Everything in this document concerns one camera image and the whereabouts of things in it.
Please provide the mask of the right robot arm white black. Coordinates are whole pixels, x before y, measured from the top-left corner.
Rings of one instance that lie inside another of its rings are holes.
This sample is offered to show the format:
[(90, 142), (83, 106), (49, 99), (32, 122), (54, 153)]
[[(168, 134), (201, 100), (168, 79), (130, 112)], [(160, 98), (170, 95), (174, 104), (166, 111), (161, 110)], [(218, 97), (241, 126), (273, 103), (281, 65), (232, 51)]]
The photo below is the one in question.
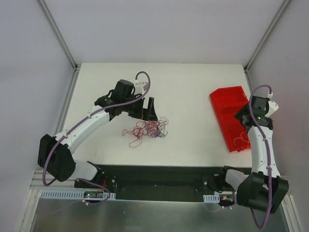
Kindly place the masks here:
[(251, 144), (251, 173), (246, 175), (240, 169), (225, 166), (223, 175), (217, 178), (221, 190), (233, 188), (237, 192), (238, 205), (271, 214), (277, 211), (289, 189), (288, 181), (281, 178), (273, 152), (269, 110), (274, 105), (269, 98), (253, 96), (235, 114)]

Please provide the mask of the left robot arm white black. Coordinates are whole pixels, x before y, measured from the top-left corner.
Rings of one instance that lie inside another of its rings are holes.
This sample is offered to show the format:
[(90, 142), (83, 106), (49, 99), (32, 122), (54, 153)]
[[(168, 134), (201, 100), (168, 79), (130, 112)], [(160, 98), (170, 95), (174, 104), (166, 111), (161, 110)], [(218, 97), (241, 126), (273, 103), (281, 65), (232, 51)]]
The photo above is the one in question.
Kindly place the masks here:
[(132, 118), (156, 121), (154, 99), (150, 97), (147, 108), (143, 107), (150, 86), (150, 81), (135, 79), (132, 83), (121, 79), (108, 94), (98, 98), (79, 121), (54, 136), (44, 135), (38, 155), (38, 165), (43, 168), (43, 184), (52, 184), (46, 180), (46, 174), (50, 174), (59, 182), (72, 177), (85, 179), (91, 188), (99, 187), (102, 176), (98, 174), (98, 167), (89, 161), (75, 160), (74, 152), (93, 132), (123, 112)]

